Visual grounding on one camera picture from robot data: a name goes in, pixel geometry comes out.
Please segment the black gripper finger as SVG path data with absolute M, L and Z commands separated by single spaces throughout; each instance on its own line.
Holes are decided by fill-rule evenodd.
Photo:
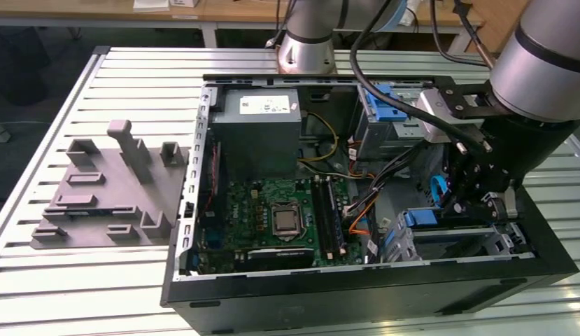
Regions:
M 488 207 L 491 219 L 497 223 L 519 218 L 516 192 L 521 184 L 523 175 L 516 174 L 503 160 L 488 157 L 480 173 L 480 200 Z
M 488 222 L 488 210 L 481 197 L 483 174 L 488 171 L 484 155 L 449 155 L 445 159 L 448 192 L 445 215 Z

